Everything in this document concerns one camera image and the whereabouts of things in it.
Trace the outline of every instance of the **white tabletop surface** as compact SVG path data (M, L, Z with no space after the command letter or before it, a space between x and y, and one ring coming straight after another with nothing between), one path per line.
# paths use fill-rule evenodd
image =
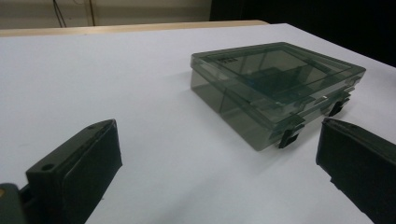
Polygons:
M396 68L287 24L2 37L0 181L116 119L123 166L88 223L372 223L315 164L323 117L257 152L190 90L193 53L280 41L365 67L335 118L396 142Z

